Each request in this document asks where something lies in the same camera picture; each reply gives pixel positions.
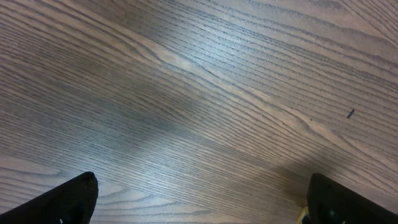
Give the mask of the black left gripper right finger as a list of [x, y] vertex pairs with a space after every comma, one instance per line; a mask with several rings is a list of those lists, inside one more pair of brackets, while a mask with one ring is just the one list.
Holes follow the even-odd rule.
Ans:
[[307, 203], [312, 224], [397, 224], [397, 214], [319, 173], [311, 176]]

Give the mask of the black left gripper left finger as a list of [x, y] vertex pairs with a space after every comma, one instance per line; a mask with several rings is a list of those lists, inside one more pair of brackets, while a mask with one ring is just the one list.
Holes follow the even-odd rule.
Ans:
[[81, 175], [1, 214], [1, 224], [89, 224], [98, 198], [93, 172]]

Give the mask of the yellow letter G block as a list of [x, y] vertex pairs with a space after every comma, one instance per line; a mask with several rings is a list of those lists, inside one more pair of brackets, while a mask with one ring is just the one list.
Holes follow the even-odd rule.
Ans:
[[301, 214], [298, 217], [297, 224], [311, 224], [308, 207], [304, 207]]

